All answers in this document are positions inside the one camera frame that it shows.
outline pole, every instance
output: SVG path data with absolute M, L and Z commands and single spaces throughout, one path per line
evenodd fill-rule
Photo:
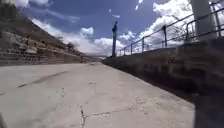
M 142 52 L 144 52 L 145 37 L 142 38 Z
M 132 43 L 131 43 L 131 55 L 132 55 Z
M 216 9 L 215 9 L 215 3 L 212 1 L 212 10 L 213 10 L 213 12 L 215 12 L 216 11 Z M 219 21 L 219 16 L 218 16 L 218 14 L 217 14 L 217 12 L 215 13 L 215 21 L 216 21 L 216 24 L 217 24 L 217 29 L 218 29 L 218 36 L 219 37 L 221 37 L 222 36 L 222 34 L 221 34 L 221 26 L 220 26 L 220 21 Z
M 116 41 L 117 41 L 117 21 L 114 24 L 114 27 L 112 28 L 113 32 L 113 48 L 112 48 L 112 57 L 116 57 Z
M 164 36 L 165 36 L 165 40 L 164 40 L 164 43 L 165 43 L 165 48 L 167 47 L 167 35 L 166 35 L 166 25 L 163 26 L 163 32 L 164 32 Z

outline concrete ground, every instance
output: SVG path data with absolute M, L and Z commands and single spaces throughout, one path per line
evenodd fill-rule
M 192 128 L 194 105 L 102 64 L 0 67 L 8 128 Z

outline crack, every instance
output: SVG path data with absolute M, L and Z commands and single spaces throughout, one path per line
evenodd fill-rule
M 1 94 L 0 94 L 0 96 L 3 96 L 3 95 L 5 95 L 5 93 L 1 93 Z
M 82 126 L 82 128 L 84 128 L 85 123 L 86 123 L 86 118 L 87 118 L 88 116 L 85 116 L 84 111 L 83 111 L 83 107 L 82 107 L 82 106 L 80 106 L 80 112 L 81 112 L 81 116 L 82 116 L 82 124 L 81 124 L 81 126 Z
M 22 85 L 19 85 L 17 88 L 22 88 L 24 86 L 26 86 L 27 84 L 22 84 Z
M 91 116 L 108 115 L 108 114 L 111 114 L 111 113 L 118 113 L 118 112 L 128 111 L 128 110 L 132 110 L 132 109 L 133 108 L 130 107 L 130 108 L 125 108 L 125 109 L 121 109 L 121 110 L 114 110 L 114 111 L 109 111 L 109 112 L 95 113 L 95 114 L 92 114 Z

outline handrail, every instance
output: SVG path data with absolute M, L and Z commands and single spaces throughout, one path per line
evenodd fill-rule
M 219 4 L 219 3 L 223 2 L 223 1 L 224 1 L 224 0 L 219 0 L 219 1 L 216 1 L 216 2 L 212 2 L 212 3 L 210 3 L 210 6 L 213 6 L 213 8 L 214 8 L 214 7 L 215 7 L 214 5 Z M 169 36 L 169 34 L 172 34 L 172 33 L 168 33 L 168 32 L 167 32 L 167 28 L 169 28 L 169 27 L 171 27 L 171 26 L 174 26 L 175 24 L 177 24 L 177 23 L 179 23 L 179 22 L 181 22 L 181 21 L 184 21 L 184 20 L 187 19 L 187 18 L 190 18 L 191 16 L 193 16 L 193 14 L 188 15 L 188 16 L 186 16 L 186 17 L 180 19 L 180 20 L 177 20 L 177 21 L 175 21 L 175 22 L 173 22 L 173 23 L 171 23 L 171 24 L 169 24 L 169 25 L 164 25 L 163 28 L 158 29 L 157 31 L 154 31 L 153 33 L 151 33 L 151 34 L 149 34 L 149 35 L 143 36 L 141 39 L 138 39 L 137 41 L 135 41 L 135 42 L 133 42 L 133 43 L 131 43 L 131 44 L 125 46 L 124 48 L 120 49 L 119 51 L 120 51 L 120 53 L 121 53 L 122 51 L 124 51 L 124 54 L 125 54 L 125 50 L 127 50 L 127 48 L 131 47 L 131 54 L 132 54 L 132 52 L 133 52 L 133 51 L 132 51 L 132 50 L 133 50 L 133 45 L 142 41 L 142 52 L 144 52 L 144 51 L 145 51 L 145 50 L 144 50 L 144 48 L 145 48 L 144 46 L 145 46 L 145 45 L 148 45 L 148 43 L 149 43 L 149 42 L 145 43 L 144 39 L 145 39 L 145 38 L 152 37 L 154 34 L 159 33 L 160 31 L 164 32 L 164 40 L 159 42 L 159 44 L 162 44 L 162 47 L 164 47 L 164 46 L 167 47 L 167 46 L 168 46 L 168 43 L 167 43 L 168 41 L 172 41 L 172 40 L 176 40 L 176 41 L 177 41 L 177 39 L 179 39 L 179 40 L 183 40 L 183 41 L 188 40 L 188 38 L 189 38 L 189 36 L 190 36 L 189 34 L 191 33 L 191 32 L 189 31 L 189 25 L 190 25 L 190 24 L 192 24 L 192 23 L 194 23 L 194 22 L 196 22 L 196 21 L 198 21 L 198 20 L 204 19 L 204 18 L 208 17 L 209 15 L 212 15 L 212 14 L 216 14 L 216 15 L 217 15 L 218 12 L 223 11 L 223 10 L 224 10 L 224 8 L 221 8 L 221 9 L 219 9 L 219 10 L 214 10 L 213 12 L 211 12 L 211 13 L 209 13 L 209 14 L 207 14 L 207 15 L 201 16 L 201 17 L 199 17 L 199 18 L 197 18 L 197 19 L 194 19 L 194 20 L 190 21 L 189 23 L 185 23 L 185 24 L 183 24 L 183 25 L 182 25 L 183 32 L 181 32 L 181 33 L 177 33 L 177 35 L 176 35 L 177 37 L 174 37 L 174 36 L 173 36 L 173 37 L 167 39 L 167 36 Z M 206 35 L 206 34 L 214 33 L 214 32 L 219 32 L 219 35 L 221 35 L 221 34 L 220 34 L 220 33 L 221 33 L 220 31 L 224 31 L 224 30 L 223 30 L 220 26 L 221 26 L 221 25 L 218 23 L 218 26 L 216 26 L 216 27 L 218 27 L 218 28 L 217 28 L 218 30 L 216 30 L 216 31 L 212 31 L 212 32 L 208 32 L 208 33 L 202 34 L 202 35 L 200 35 L 200 36 L 204 36 L 204 35 Z M 192 30 L 193 30 L 192 34 L 193 34 L 193 37 L 197 37 L 197 35 L 194 34 L 195 31 L 194 31 L 194 28 L 193 28 L 193 27 L 194 27 L 194 26 L 192 25 Z
M 212 14 L 215 14 L 215 13 L 218 13 L 218 12 L 223 11 L 223 10 L 224 10 L 224 8 L 221 8 L 221 9 L 219 9 L 219 10 L 217 10 L 217 11 L 211 12 L 211 13 L 209 13 L 209 14 L 206 14 L 206 15 L 204 15 L 204 16 L 201 16 L 201 17 L 199 17 L 199 18 L 197 18 L 197 19 L 195 19 L 195 20 L 193 20 L 193 21 L 187 23 L 187 26 L 186 26 L 186 29 L 187 29 L 187 30 L 186 30 L 186 31 L 187 31 L 187 38 L 188 38 L 188 36 L 189 36 L 188 26 L 189 26 L 190 24 L 192 24 L 192 23 L 194 23 L 194 22 L 196 22 L 196 21 L 205 19 L 205 18 L 207 18 L 208 16 L 210 16 L 210 15 L 212 15 Z

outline railing post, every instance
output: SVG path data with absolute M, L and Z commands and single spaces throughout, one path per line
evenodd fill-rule
M 213 10 L 213 12 L 215 12 L 216 11 L 216 9 L 215 9 L 215 3 L 212 1 L 212 10 Z M 217 14 L 217 12 L 215 12 L 215 21 L 216 21 L 216 24 L 217 24 L 217 27 L 218 27 L 218 36 L 219 37 L 221 37 L 222 36 L 222 34 L 221 34 L 221 26 L 220 26 L 220 21 L 219 21 L 219 16 L 218 16 L 218 14 Z
M 132 43 L 131 43 L 131 55 L 132 55 Z
M 162 30 L 164 32 L 164 36 L 165 36 L 165 40 L 164 40 L 164 43 L 165 43 L 165 47 L 167 47 L 167 34 L 166 34 L 166 25 L 163 26 Z
M 142 38 L 142 52 L 144 52 L 145 37 Z
M 125 56 L 125 48 L 124 48 L 124 56 Z

